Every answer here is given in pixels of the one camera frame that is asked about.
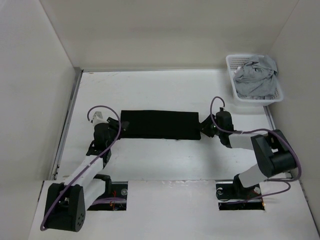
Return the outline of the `black tank top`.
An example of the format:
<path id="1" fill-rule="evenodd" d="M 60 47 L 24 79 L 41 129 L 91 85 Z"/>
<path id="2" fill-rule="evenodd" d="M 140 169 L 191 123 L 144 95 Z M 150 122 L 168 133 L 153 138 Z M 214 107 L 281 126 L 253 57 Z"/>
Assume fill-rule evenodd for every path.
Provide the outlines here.
<path id="1" fill-rule="evenodd" d="M 126 139 L 201 139 L 198 112 L 164 110 L 122 110 L 121 121 L 128 128 L 121 133 Z"/>

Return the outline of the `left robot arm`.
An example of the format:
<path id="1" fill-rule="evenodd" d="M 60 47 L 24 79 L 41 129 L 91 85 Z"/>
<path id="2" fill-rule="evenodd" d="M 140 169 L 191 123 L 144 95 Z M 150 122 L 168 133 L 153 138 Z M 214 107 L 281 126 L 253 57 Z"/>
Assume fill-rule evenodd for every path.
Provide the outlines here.
<path id="1" fill-rule="evenodd" d="M 93 140 L 85 159 L 66 180 L 48 188 L 41 231 L 78 232 L 84 224 L 87 209 L 99 198 L 105 200 L 112 195 L 110 176 L 100 172 L 111 158 L 111 146 L 128 129 L 129 122 L 111 117 L 104 120 L 100 112 L 93 115 L 91 122 Z"/>

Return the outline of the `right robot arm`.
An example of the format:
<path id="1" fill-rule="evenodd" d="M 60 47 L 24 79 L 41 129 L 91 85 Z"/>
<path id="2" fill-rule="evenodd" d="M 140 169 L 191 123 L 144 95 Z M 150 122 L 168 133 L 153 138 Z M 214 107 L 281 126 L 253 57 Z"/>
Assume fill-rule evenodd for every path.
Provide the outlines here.
<path id="1" fill-rule="evenodd" d="M 227 148 L 254 152 L 255 165 L 235 175 L 232 183 L 217 184 L 216 195 L 221 201 L 260 199 L 263 197 L 259 186 L 261 182 L 288 183 L 289 180 L 275 176 L 301 167 L 297 155 L 280 130 L 237 131 L 231 114 L 222 108 L 200 123 L 200 132 L 210 138 L 217 136 Z"/>

